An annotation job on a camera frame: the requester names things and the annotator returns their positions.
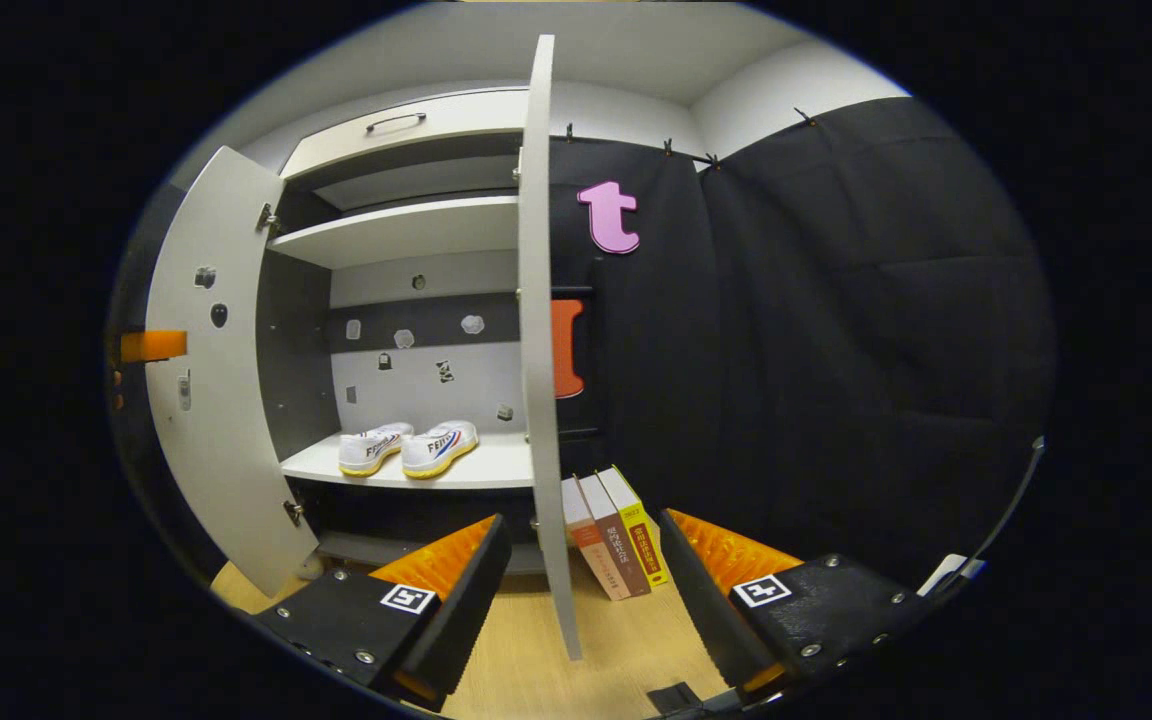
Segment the brown book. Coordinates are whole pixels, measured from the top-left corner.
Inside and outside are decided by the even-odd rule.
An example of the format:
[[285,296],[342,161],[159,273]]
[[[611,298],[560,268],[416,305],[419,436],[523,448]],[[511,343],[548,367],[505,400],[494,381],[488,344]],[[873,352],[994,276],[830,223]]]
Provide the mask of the brown book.
[[598,475],[579,478],[579,491],[602,543],[602,551],[598,552],[598,571],[612,600],[627,600],[652,592],[626,520],[622,520],[602,479]]

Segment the white cabinet shelf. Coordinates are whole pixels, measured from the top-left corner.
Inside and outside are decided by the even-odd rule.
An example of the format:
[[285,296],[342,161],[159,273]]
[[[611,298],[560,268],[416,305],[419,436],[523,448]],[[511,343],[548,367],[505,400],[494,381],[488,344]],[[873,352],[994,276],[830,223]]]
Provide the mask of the white cabinet shelf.
[[270,250],[326,270],[344,270],[517,245],[517,197],[484,196],[366,211],[283,234],[270,242]]
[[285,477],[353,484],[374,488],[530,488],[535,483],[529,444],[521,433],[488,433],[479,446],[452,462],[448,470],[431,479],[408,478],[401,458],[389,457],[370,477],[347,477],[338,467],[339,434],[319,442],[282,462]]
[[518,156],[480,156],[430,161],[343,179],[314,190],[334,209],[355,211],[402,202],[515,194]]

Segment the yellow book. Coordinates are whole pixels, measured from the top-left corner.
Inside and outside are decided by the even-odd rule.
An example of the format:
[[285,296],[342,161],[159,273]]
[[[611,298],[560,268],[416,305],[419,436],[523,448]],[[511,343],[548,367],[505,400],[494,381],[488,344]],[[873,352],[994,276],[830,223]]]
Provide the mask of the yellow book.
[[599,470],[596,475],[602,483],[602,488],[607,492],[614,509],[617,510],[620,518],[626,524],[649,588],[655,589],[668,583],[669,573],[659,548],[655,523],[650,520],[641,497],[637,497],[635,488],[627,482],[626,473],[622,473],[616,465],[612,465],[608,469]]

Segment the white cabinet drawer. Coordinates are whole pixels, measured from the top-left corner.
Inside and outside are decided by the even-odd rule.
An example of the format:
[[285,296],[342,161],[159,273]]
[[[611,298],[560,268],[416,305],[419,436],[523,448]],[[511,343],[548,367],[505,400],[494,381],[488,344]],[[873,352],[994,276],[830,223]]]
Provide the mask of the white cabinet drawer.
[[[376,111],[302,138],[285,161],[282,179],[293,181],[339,162],[412,143],[521,131],[525,126],[526,104],[529,91],[525,88],[506,88],[440,96]],[[376,120],[416,111],[425,111],[429,119],[420,123],[399,120],[376,128],[371,135],[365,132],[366,126]]]

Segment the white striped shoe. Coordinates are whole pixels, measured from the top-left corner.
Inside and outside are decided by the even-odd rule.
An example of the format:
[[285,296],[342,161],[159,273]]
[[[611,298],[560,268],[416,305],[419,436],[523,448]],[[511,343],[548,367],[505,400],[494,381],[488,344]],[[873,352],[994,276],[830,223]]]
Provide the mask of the white striped shoe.
[[402,437],[401,469],[408,478],[434,478],[477,445],[479,434],[471,420],[444,420],[424,433]]
[[404,420],[364,430],[361,433],[338,435],[338,468],[346,477],[370,477],[396,452],[406,435],[411,435],[414,427]]

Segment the black backdrop cloth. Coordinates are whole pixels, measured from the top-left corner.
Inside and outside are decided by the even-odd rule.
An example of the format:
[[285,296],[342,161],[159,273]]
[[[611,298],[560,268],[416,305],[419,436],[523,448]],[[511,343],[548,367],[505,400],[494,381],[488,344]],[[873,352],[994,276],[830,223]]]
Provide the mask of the black backdrop cloth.
[[[914,97],[814,114],[698,170],[645,143],[550,136],[550,285],[594,288],[600,433],[559,438],[561,480],[616,465],[687,511],[803,559],[919,585],[977,555],[1043,433],[1058,348],[1041,260],[1005,188]],[[228,559],[157,439],[147,287],[185,192],[147,205],[103,343],[119,450],[196,570]],[[259,327],[300,328],[308,283],[262,258]]]

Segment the white shoe cabinet door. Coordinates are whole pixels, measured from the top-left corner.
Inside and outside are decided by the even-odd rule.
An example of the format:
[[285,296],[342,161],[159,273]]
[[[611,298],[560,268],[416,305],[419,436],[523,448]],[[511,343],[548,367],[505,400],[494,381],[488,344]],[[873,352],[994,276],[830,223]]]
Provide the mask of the white shoe cabinet door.
[[526,78],[524,132],[518,151],[518,286],[516,290],[526,447],[532,501],[561,655],[579,661],[579,623],[573,600],[570,552],[561,488],[556,384],[550,314],[550,100],[556,37],[540,35]]
[[147,331],[185,354],[145,367],[157,439],[189,510],[230,564],[275,596],[314,552],[285,510],[291,488],[271,438],[256,350],[266,232],[283,179],[220,147],[188,188],[147,287]]

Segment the white shoe cabinet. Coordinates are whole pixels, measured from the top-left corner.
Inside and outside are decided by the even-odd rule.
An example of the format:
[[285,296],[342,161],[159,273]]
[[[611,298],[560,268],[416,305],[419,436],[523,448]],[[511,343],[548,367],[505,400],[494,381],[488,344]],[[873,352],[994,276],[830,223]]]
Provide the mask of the white shoe cabinet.
[[[291,181],[283,179],[279,215],[264,258],[305,279],[310,296],[298,302],[297,331],[262,323],[257,338],[259,356],[268,366],[270,416],[278,429],[291,429],[291,420],[300,419],[310,420],[310,429],[279,439],[280,461],[326,435],[361,433],[396,420],[411,424],[414,434],[444,420],[471,420],[479,439],[488,433],[521,433],[526,441],[516,300],[518,245],[344,270],[326,270],[270,250],[270,242],[312,225],[435,202],[342,211],[317,197],[317,188],[420,162],[518,156],[522,132],[412,143]],[[283,167],[276,172],[280,179]],[[517,169],[515,179],[515,194],[453,199],[518,197]],[[515,541],[509,570],[545,575],[532,487],[374,488],[285,479],[314,497],[320,546],[340,558],[381,562],[462,521],[498,511],[508,520]]]

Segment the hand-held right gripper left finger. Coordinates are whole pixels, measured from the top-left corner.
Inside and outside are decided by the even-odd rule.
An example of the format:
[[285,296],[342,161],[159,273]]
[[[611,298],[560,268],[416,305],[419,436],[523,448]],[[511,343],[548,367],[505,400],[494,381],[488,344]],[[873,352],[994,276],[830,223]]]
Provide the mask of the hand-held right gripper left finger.
[[382,568],[326,573],[255,620],[347,682],[439,712],[509,559],[507,521],[494,514]]

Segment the white and orange book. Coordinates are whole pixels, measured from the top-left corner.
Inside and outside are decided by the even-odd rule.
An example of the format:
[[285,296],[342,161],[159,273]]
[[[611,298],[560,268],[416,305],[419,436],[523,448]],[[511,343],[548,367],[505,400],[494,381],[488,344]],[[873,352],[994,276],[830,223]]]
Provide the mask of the white and orange book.
[[594,578],[598,579],[600,588],[611,600],[627,600],[631,596],[630,591],[628,591],[626,579],[621,577],[617,562],[613,560],[611,551],[604,541],[602,530],[596,525],[585,498],[582,497],[579,480],[575,478],[563,479],[561,482],[561,497],[566,530],[568,537],[571,538],[573,546],[579,550]]

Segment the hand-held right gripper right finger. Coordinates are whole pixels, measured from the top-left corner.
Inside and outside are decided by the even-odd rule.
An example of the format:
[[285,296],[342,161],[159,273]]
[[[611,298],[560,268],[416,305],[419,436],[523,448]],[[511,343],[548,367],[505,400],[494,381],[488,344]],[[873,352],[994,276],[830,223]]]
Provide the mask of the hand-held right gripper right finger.
[[934,607],[867,566],[801,560],[666,509],[660,547],[710,661],[741,702],[791,698],[882,653]]

